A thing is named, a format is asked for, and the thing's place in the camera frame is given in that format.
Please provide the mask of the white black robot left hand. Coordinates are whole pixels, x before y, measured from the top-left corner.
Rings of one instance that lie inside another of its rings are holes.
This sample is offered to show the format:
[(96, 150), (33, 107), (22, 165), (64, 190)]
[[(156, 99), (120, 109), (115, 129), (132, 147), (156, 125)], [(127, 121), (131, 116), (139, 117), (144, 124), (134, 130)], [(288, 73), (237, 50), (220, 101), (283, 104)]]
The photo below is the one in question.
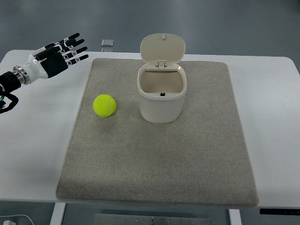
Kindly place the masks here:
[(26, 62), (13, 68), (13, 74), (21, 84), (30, 84), (37, 79), (52, 78), (87, 59), (89, 57), (87, 54), (79, 56), (87, 50), (86, 46), (81, 46), (84, 39), (78, 40), (79, 36), (80, 34), (76, 33), (34, 51)]

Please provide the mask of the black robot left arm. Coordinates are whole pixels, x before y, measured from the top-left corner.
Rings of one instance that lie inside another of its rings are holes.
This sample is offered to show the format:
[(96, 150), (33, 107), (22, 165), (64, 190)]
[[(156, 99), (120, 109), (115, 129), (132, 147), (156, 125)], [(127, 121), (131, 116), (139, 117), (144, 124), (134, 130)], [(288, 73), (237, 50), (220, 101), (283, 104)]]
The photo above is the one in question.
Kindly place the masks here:
[[(0, 113), (6, 113), (12, 110), (17, 105), (19, 99), (11, 92), (19, 89), (20, 87), (21, 82), (17, 75), (13, 72), (8, 71), (0, 76), (0, 96), (2, 97), (0, 99)], [(7, 97), (9, 100), (11, 100), (9, 105), (5, 108), (5, 101), (3, 100), (4, 97)]]

